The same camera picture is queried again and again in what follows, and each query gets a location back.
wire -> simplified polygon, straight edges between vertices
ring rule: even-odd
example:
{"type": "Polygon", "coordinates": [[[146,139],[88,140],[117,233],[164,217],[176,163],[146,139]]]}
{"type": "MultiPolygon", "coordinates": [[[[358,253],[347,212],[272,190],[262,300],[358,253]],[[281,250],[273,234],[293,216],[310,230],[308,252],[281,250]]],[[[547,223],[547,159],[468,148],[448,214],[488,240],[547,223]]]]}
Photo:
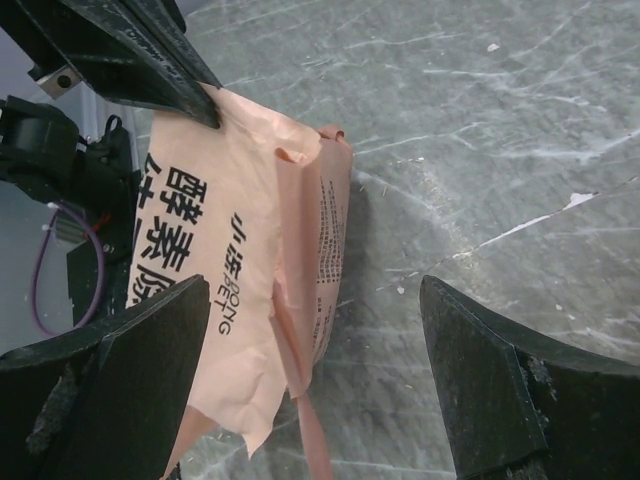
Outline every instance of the wire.
{"type": "Polygon", "coordinates": [[[47,233],[45,234],[44,240],[42,242],[42,247],[40,248],[40,253],[38,254],[36,265],[33,270],[33,275],[31,277],[30,306],[31,306],[31,315],[33,317],[33,322],[38,328],[38,330],[40,330],[41,332],[43,332],[49,337],[55,337],[59,335],[59,333],[56,333],[50,330],[46,325],[44,325],[44,323],[42,323],[42,320],[40,319],[40,316],[38,315],[37,299],[38,299],[38,279],[40,277],[42,261],[44,260],[44,255],[47,251],[47,246],[49,245],[49,241],[51,240],[51,232],[53,231],[53,227],[56,223],[58,215],[60,214],[60,211],[66,213],[69,217],[71,217],[84,229],[87,236],[91,240],[91,243],[93,243],[93,246],[96,250],[96,258],[98,260],[98,279],[96,282],[95,291],[93,293],[93,299],[91,300],[91,304],[89,305],[89,308],[87,309],[84,316],[73,328],[71,328],[71,330],[84,327],[89,322],[89,320],[91,320],[91,318],[95,315],[96,311],[98,310],[98,306],[100,304],[100,299],[102,298],[106,272],[105,272],[105,259],[104,259],[104,252],[102,250],[102,245],[100,244],[100,240],[98,239],[98,236],[93,231],[91,226],[87,223],[87,221],[84,218],[82,218],[80,215],[78,215],[75,211],[73,211],[73,209],[69,208],[63,203],[52,202],[52,203],[49,203],[48,206],[49,208],[54,209],[55,212],[51,216],[51,221],[49,222],[49,225],[43,226],[43,228],[46,228],[47,233]]]}

pink paper bag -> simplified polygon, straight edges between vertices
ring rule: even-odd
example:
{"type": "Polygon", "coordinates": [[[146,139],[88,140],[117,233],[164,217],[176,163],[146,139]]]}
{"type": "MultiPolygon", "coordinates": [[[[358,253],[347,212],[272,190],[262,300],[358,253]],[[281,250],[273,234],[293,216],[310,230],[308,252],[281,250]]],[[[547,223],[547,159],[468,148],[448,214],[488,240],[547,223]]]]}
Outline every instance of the pink paper bag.
{"type": "Polygon", "coordinates": [[[307,390],[335,314],[353,153],[316,131],[208,87],[222,128],[156,112],[129,284],[135,304],[201,274],[211,314],[170,467],[216,424],[251,455],[288,388],[314,479],[332,478],[307,390]]]}

marble floor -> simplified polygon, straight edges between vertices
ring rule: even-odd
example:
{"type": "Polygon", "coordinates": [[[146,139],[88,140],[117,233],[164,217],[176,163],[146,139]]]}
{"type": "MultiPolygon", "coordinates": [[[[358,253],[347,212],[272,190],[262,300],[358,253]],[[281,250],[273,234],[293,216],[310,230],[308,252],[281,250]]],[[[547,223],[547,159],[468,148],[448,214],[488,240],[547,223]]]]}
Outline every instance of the marble floor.
{"type": "MultiPolygon", "coordinates": [[[[640,363],[640,10],[631,0],[211,0],[222,83],[356,149],[347,264],[313,399],[337,479],[451,480],[418,286],[640,363]]],[[[138,114],[142,148],[148,115],[138,114]]],[[[186,479],[306,479],[295,412],[248,461],[214,432],[186,479]]]]}

purple cable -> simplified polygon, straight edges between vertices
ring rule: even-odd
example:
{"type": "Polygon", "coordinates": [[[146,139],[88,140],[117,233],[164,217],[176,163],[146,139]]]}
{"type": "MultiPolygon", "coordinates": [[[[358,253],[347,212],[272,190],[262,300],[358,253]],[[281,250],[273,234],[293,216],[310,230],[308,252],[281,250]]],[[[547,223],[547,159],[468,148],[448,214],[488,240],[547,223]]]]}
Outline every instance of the purple cable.
{"type": "Polygon", "coordinates": [[[38,259],[36,260],[36,266],[33,271],[33,276],[31,277],[31,315],[33,316],[33,321],[38,327],[38,330],[43,332],[44,334],[55,337],[59,335],[56,332],[49,330],[46,327],[40,316],[38,315],[38,306],[37,306],[37,293],[38,293],[38,278],[40,276],[40,269],[42,268],[42,261],[44,259],[44,254],[47,251],[47,246],[49,245],[49,241],[51,239],[51,231],[56,223],[56,219],[58,218],[58,214],[62,210],[64,213],[69,215],[74,221],[76,221],[87,233],[89,239],[91,239],[91,243],[96,250],[96,257],[98,259],[98,280],[96,282],[96,289],[93,294],[93,299],[91,300],[91,305],[87,309],[87,312],[84,314],[82,319],[75,325],[71,330],[75,330],[76,328],[81,328],[87,324],[91,317],[93,317],[98,310],[98,305],[100,304],[100,298],[102,297],[102,290],[104,289],[105,282],[105,260],[104,260],[104,252],[102,250],[102,245],[100,244],[100,240],[98,236],[95,234],[91,225],[87,223],[87,221],[74,212],[71,208],[67,207],[62,203],[50,203],[49,208],[55,209],[53,216],[51,217],[51,221],[49,222],[49,226],[47,227],[47,233],[44,237],[44,241],[42,242],[42,247],[40,248],[40,253],[38,254],[38,259]]]}

